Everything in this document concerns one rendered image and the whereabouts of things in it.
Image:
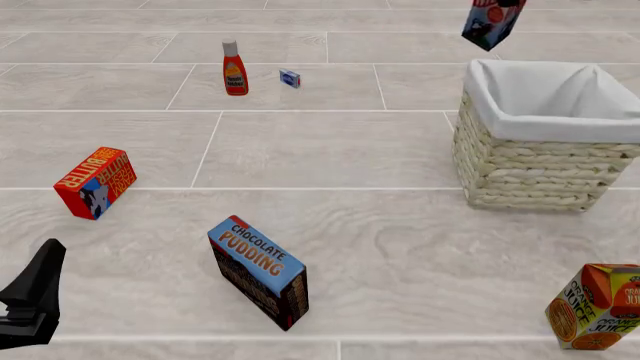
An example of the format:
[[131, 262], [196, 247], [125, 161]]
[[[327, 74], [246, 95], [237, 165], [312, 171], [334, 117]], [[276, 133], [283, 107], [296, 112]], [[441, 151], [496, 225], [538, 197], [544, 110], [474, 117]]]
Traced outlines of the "red ketchup bottle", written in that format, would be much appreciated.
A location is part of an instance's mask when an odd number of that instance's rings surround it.
[[237, 42], [233, 39], [222, 41], [223, 80], [226, 92], [231, 96], [244, 96], [249, 92], [248, 78], [244, 63], [239, 56]]

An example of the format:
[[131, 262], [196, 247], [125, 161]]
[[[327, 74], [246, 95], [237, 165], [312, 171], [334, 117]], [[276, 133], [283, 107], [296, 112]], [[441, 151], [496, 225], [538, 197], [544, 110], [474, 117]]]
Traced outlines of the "orange juice carton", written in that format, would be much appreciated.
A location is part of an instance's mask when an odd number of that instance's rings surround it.
[[608, 349], [640, 326], [640, 265], [585, 264], [545, 315], [561, 349]]

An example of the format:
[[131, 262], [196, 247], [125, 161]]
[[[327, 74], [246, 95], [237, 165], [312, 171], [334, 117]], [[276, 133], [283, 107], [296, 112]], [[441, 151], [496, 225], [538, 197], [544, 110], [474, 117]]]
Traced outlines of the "blue chocolate pudding box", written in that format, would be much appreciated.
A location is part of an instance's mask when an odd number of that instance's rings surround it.
[[307, 267], [236, 215], [208, 233], [221, 275], [283, 331], [309, 311]]

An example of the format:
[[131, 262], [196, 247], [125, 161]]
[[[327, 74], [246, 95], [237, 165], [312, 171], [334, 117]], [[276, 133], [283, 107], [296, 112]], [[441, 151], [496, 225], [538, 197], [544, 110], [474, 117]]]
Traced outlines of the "white cloth basket liner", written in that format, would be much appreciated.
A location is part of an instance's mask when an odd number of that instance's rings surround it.
[[640, 143], [640, 98], [598, 65], [474, 59], [463, 89], [500, 140]]

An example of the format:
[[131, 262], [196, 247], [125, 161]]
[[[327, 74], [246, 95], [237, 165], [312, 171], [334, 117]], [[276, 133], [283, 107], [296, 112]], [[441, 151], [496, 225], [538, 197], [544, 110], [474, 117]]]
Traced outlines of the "blue milk carton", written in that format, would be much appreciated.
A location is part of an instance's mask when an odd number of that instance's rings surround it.
[[507, 38], [527, 0], [473, 0], [461, 36], [485, 51]]

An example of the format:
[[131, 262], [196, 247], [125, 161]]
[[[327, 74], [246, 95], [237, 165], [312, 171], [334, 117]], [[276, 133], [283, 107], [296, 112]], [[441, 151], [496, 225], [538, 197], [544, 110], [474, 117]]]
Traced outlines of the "red butter box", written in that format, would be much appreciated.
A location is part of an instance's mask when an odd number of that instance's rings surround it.
[[136, 179], [124, 150], [100, 147], [53, 188], [74, 216], [97, 220]]

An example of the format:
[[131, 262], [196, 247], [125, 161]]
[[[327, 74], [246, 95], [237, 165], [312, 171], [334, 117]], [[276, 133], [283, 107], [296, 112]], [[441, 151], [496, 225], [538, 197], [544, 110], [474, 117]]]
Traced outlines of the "woven wicker basket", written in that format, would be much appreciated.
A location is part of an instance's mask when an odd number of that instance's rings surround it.
[[464, 93], [452, 153], [470, 206], [584, 212], [640, 157], [640, 144], [500, 140]]

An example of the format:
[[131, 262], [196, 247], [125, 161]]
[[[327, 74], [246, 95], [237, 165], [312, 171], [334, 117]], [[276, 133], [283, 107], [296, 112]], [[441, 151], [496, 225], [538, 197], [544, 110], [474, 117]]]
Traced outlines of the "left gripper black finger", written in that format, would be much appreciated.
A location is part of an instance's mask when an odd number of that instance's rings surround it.
[[7, 310], [27, 309], [60, 317], [59, 282], [66, 248], [48, 239], [17, 277], [0, 290]]

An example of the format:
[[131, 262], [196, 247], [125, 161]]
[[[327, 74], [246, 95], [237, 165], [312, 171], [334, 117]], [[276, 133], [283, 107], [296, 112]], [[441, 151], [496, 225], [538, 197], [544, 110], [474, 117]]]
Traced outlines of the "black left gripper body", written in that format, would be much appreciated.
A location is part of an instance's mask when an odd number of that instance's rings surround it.
[[31, 319], [0, 317], [0, 350], [49, 344], [58, 325], [59, 319], [47, 314]]

